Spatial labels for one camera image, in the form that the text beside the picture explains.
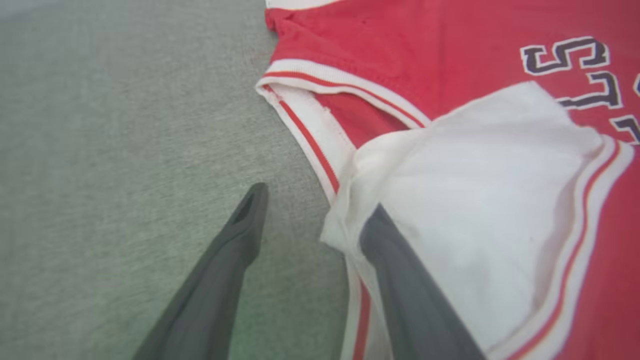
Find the grey fabric sofa cushion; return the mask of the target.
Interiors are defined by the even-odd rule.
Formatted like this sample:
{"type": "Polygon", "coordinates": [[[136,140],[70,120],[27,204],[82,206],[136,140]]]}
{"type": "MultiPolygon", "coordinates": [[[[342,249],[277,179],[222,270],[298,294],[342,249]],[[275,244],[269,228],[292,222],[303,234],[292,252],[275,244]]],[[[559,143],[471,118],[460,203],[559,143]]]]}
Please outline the grey fabric sofa cushion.
{"type": "Polygon", "coordinates": [[[132,360],[254,183],[232,360],[339,360],[329,203],[254,89],[265,0],[0,0],[0,360],[132,360]]]}

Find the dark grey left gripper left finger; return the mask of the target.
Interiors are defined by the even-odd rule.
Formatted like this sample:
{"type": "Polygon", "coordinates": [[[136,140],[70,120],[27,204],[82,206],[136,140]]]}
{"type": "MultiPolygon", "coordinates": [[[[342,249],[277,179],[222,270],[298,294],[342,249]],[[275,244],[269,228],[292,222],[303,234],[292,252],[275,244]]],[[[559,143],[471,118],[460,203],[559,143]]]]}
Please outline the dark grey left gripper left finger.
{"type": "Polygon", "coordinates": [[[250,186],[132,360],[230,360],[243,280],[261,250],[268,203],[266,183],[250,186]]]}

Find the red and white jersey garment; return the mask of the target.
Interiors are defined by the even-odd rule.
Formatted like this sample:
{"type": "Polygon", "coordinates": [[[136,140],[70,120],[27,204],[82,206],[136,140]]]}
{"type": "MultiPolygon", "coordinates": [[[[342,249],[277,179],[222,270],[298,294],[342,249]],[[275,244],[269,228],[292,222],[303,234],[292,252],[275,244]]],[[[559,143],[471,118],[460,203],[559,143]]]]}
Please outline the red and white jersey garment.
{"type": "Polygon", "coordinates": [[[346,261],[340,360],[394,360],[382,205],[486,360],[640,360],[640,0],[267,0],[256,91],[346,261]]]}

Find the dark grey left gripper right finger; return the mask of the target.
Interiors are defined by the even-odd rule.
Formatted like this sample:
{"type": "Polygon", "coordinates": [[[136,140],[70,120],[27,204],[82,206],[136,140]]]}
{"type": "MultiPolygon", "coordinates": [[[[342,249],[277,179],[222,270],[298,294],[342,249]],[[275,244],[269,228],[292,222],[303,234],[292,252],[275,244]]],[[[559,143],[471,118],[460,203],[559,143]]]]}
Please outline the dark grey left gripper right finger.
{"type": "Polygon", "coordinates": [[[375,269],[394,360],[486,360],[382,205],[367,219],[359,245],[375,269]]]}

